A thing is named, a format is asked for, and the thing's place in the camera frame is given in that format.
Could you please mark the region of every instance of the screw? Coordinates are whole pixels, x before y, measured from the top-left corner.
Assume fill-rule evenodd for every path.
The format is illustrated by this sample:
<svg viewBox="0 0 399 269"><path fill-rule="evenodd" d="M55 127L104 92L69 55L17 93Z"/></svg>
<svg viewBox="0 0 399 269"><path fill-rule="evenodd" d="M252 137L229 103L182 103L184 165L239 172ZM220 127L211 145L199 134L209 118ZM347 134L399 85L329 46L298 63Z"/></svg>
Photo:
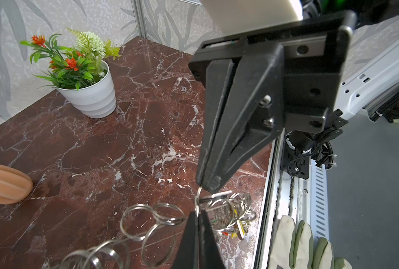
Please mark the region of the screw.
<svg viewBox="0 0 399 269"><path fill-rule="evenodd" d="M267 126L268 128L271 128L274 126L274 118L269 118L267 120L263 120L262 123Z"/></svg>
<svg viewBox="0 0 399 269"><path fill-rule="evenodd" d="M262 100L259 101L260 106L266 106L269 105L270 103L271 103L271 96L269 96L268 94L264 96Z"/></svg>

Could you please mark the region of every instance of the gray leaf pattern wallpaper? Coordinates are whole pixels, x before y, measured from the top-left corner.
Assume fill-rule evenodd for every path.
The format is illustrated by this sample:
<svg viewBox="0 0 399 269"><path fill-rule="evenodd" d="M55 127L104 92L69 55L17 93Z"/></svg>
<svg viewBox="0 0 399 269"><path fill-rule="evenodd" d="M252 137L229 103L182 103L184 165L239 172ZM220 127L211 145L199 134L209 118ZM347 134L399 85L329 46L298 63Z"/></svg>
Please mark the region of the gray leaf pattern wallpaper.
<svg viewBox="0 0 399 269"><path fill-rule="evenodd" d="M194 54L205 40L220 37L204 7L178 0L142 0L147 38Z"/></svg>
<svg viewBox="0 0 399 269"><path fill-rule="evenodd" d="M31 48L19 42L61 33L59 44L70 46L74 37L65 27L95 32L119 46L137 36L131 0L0 0L0 124L53 90L40 88L46 83L33 76L48 63L31 65Z"/></svg>
<svg viewBox="0 0 399 269"><path fill-rule="evenodd" d="M146 37L194 54L202 41L221 31L199 0L140 0ZM31 65L31 49L20 40L61 33L59 43L74 38L65 27L89 30L118 46L137 36L131 0L0 0L0 124L53 90L33 76L47 63ZM363 67L399 38L399 16L355 31L343 79Z"/></svg>

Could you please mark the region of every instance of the marble table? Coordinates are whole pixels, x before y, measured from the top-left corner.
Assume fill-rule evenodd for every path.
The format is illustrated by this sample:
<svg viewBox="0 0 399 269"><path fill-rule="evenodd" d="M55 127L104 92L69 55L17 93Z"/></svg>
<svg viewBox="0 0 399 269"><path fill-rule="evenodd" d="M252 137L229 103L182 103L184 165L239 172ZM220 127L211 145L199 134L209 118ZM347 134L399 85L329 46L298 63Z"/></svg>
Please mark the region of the marble table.
<svg viewBox="0 0 399 269"><path fill-rule="evenodd" d="M187 67L192 56L140 37L121 54L108 61L117 97L111 115L88 118L54 90L0 125L0 164L34 182L23 201L0 205L0 269L47 268L73 250L122 238L119 221L133 204L173 203L186 214L193 209L205 89ZM251 193L258 214L270 149L224 187ZM152 224L137 214L127 225L145 231ZM250 268L256 234L254 221L244 241L219 238L227 268ZM140 247L130 243L131 268L146 268Z"/></svg>

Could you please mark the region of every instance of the white flower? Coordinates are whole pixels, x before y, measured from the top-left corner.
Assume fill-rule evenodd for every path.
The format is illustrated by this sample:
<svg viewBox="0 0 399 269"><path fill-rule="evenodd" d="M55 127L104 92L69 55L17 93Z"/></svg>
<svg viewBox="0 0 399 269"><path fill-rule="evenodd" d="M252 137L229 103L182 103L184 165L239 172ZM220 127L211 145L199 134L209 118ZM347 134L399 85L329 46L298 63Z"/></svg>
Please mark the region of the white flower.
<svg viewBox="0 0 399 269"><path fill-rule="evenodd" d="M81 35L77 36L76 46L80 50L87 51L85 48L88 48L90 51L99 54L101 57L105 56L105 43L95 33L82 32Z"/></svg>

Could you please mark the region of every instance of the white flower pot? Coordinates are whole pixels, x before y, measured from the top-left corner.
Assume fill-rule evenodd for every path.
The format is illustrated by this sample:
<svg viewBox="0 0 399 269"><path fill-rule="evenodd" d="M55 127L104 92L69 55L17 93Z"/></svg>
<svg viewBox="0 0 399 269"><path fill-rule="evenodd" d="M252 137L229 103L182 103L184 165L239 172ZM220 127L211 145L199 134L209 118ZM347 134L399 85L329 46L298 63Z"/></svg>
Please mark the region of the white flower pot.
<svg viewBox="0 0 399 269"><path fill-rule="evenodd" d="M102 61L102 68L108 71L107 74L92 86L79 90L57 88L76 109L94 119L108 116L116 109L113 78L108 64L104 61Z"/></svg>

